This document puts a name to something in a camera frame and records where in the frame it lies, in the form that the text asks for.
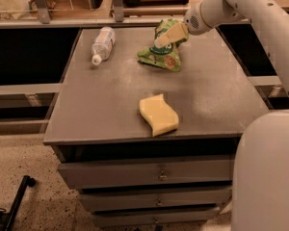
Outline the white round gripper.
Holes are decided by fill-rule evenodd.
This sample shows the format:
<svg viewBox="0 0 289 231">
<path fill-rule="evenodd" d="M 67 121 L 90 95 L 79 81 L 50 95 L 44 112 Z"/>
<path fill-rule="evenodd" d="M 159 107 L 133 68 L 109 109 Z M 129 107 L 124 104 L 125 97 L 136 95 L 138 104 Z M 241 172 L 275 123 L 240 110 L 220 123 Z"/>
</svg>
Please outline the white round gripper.
<svg viewBox="0 0 289 231">
<path fill-rule="evenodd" d="M 226 0 L 202 0 L 195 3 L 184 15 L 183 22 L 170 27 L 154 41 L 157 48 L 165 47 L 191 35 L 202 35 L 222 24 L 234 23 L 244 17 Z"/>
</svg>

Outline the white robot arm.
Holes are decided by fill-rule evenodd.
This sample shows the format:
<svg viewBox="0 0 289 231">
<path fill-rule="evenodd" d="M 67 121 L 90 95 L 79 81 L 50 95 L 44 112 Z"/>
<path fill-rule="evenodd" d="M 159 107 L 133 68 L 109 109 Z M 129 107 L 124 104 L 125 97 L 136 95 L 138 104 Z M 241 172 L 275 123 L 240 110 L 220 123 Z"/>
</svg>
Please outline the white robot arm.
<svg viewBox="0 0 289 231">
<path fill-rule="evenodd" d="M 276 0 L 202 0 L 187 10 L 182 30 L 200 35 L 243 18 L 276 75 L 251 80 L 270 110 L 238 143 L 231 231 L 289 231 L 289 13 Z"/>
</svg>

